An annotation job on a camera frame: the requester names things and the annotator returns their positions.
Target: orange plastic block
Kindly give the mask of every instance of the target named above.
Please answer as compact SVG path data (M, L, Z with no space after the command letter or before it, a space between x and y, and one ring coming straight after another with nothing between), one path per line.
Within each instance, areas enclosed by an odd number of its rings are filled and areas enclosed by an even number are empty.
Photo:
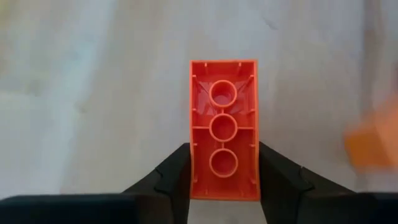
M191 198L259 200L257 62L190 62Z
M358 170L398 168L398 97L347 133L346 150Z

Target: black clamp jaw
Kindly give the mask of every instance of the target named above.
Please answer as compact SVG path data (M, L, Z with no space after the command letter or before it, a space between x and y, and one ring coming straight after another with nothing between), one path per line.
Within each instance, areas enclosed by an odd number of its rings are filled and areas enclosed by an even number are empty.
M260 142L261 205L268 224L398 223L397 194L357 194ZM190 146L182 144L121 194L16 196L0 223L187 223Z

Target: orange lego brick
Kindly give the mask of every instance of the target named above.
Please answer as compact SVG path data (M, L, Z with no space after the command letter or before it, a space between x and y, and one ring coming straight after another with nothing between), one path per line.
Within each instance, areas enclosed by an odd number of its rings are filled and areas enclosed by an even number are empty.
M194 199L259 200L256 60L190 62Z
M345 146L358 170L398 168L398 98L349 131Z

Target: orange blurred object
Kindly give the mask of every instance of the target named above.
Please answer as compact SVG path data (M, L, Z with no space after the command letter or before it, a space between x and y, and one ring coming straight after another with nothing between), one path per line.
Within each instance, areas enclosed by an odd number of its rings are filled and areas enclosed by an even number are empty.
M259 200L257 61L190 62L194 199Z
M398 97L349 131L345 146L358 170L398 168Z

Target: white surface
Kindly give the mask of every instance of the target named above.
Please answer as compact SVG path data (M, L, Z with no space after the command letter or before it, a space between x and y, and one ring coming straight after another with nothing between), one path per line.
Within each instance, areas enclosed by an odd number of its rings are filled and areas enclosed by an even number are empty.
M377 55L388 62L378 69L391 74L396 4L383 2L388 38ZM124 190L189 141L189 60L221 58L259 61L261 141L339 184L366 189L342 145L345 126L369 100L362 0L20 0L2 7L0 197ZM371 85L378 90L385 80ZM264 223L258 203L191 202L190 223L247 220Z

